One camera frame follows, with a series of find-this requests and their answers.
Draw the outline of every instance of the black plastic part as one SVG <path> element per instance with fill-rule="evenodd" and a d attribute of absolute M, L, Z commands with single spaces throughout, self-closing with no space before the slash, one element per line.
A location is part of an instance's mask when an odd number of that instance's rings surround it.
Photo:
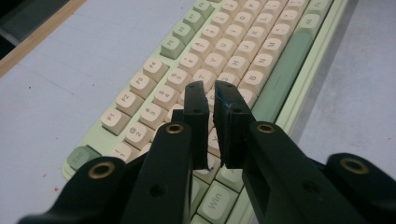
<path fill-rule="evenodd" d="M 183 122 L 191 127 L 192 168 L 208 169 L 207 140 L 209 136 L 209 105 L 204 91 L 204 82 L 196 81 L 186 86 Z"/>
<path fill-rule="evenodd" d="M 254 117 L 238 89 L 216 81 L 213 121 L 218 134 L 221 165 L 242 169 L 247 154 L 245 135 Z"/>
<path fill-rule="evenodd" d="M 124 195 L 131 189 L 123 182 L 125 172 L 125 163 L 117 158 L 101 157 L 89 161 L 65 185 L 46 214 L 25 217 L 19 223 L 118 223 L 126 204 Z"/>
<path fill-rule="evenodd" d="M 190 145 L 187 124 L 160 127 L 120 223 L 190 223 Z"/>
<path fill-rule="evenodd" d="M 244 168 L 244 182 L 260 223 L 367 223 L 338 189 L 275 124 L 253 122 L 247 143 L 253 160 Z M 257 174 L 264 180 L 250 177 Z M 257 191 L 268 200 L 255 198 Z"/>
<path fill-rule="evenodd" d="M 370 222 L 396 223 L 396 182 L 369 161 L 334 154 L 325 173 Z"/>

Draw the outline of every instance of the wooden edge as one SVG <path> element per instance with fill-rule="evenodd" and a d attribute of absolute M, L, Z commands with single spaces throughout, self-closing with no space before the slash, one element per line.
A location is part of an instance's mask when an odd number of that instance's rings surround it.
<path fill-rule="evenodd" d="M 0 61 L 0 78 L 87 0 L 70 0 Z"/>

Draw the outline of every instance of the spacebar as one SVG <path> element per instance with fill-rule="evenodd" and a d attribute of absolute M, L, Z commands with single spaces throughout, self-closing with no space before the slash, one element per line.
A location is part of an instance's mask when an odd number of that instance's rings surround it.
<path fill-rule="evenodd" d="M 290 38 L 252 109 L 256 120 L 276 121 L 313 41 L 312 35 L 304 31 Z"/>

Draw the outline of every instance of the mechanical keyboard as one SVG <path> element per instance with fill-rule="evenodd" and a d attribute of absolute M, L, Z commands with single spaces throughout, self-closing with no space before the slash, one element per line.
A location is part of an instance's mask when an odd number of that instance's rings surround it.
<path fill-rule="evenodd" d="M 238 87 L 256 120 L 289 132 L 347 0 L 196 0 L 64 162 L 129 162 L 149 151 L 159 126 L 183 108 L 184 88 L 204 82 L 213 112 L 216 80 Z M 220 167 L 209 121 L 209 170 L 193 172 L 191 223 L 250 223 L 242 170 Z"/>

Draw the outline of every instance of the white desk surface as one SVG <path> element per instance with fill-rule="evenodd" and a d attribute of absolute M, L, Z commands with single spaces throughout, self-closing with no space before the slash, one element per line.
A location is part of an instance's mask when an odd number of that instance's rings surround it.
<path fill-rule="evenodd" d="M 0 222 L 48 210 L 64 160 L 192 4 L 88 0 L 0 79 Z M 292 137 L 325 162 L 348 151 L 396 178 L 396 1 L 360 0 Z"/>

